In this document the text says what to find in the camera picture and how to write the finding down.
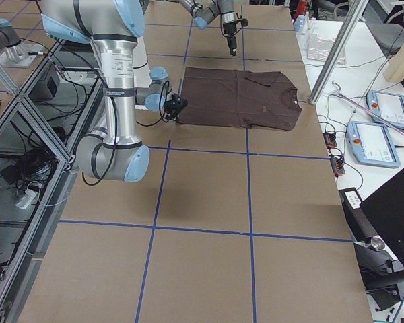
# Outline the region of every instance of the office chair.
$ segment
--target office chair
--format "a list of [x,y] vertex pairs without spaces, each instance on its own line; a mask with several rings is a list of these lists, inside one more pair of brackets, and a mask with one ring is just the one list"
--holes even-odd
[[344,20],[353,0],[318,0],[318,14],[328,20]]
[[[384,54],[397,52],[404,44],[404,1],[396,1],[393,5],[401,5],[403,9],[392,15],[385,24],[370,24],[368,29]],[[392,19],[403,14],[403,25],[390,24]]]

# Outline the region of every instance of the sticker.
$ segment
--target sticker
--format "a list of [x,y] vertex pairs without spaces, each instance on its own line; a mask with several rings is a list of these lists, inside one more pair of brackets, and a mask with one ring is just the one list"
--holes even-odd
[[354,209],[360,208],[361,200],[359,199],[359,196],[356,194],[355,191],[346,192],[345,197],[347,197],[347,200],[349,201],[352,208]]
[[113,52],[102,53],[102,69],[105,77],[133,77],[133,56]]

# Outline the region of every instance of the red object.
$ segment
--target red object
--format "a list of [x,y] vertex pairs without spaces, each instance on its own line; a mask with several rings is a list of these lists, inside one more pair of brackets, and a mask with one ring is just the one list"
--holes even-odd
[[308,1],[300,0],[295,11],[294,22],[299,15],[305,15],[307,10]]

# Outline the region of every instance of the white label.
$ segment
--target white label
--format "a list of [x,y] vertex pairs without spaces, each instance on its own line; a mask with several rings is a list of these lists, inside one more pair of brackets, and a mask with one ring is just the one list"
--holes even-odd
[[102,69],[105,77],[133,77],[133,57],[113,52],[102,53]]
[[354,209],[359,209],[361,200],[359,199],[355,191],[346,192],[345,197],[347,197],[347,200],[349,201],[351,207],[353,207]]
[[366,159],[392,162],[393,157],[381,126],[358,124],[361,145]]
[[404,111],[399,96],[377,93],[377,100],[382,118],[404,124]]

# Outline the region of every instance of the tan tabletop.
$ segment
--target tan tabletop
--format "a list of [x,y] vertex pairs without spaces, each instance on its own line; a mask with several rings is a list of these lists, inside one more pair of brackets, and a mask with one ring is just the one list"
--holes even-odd
[[175,91],[186,66],[280,70],[300,94],[296,128],[140,128],[146,177],[79,175],[19,323],[372,322],[288,10],[238,11],[232,58],[216,22],[199,31],[151,2],[150,67]]

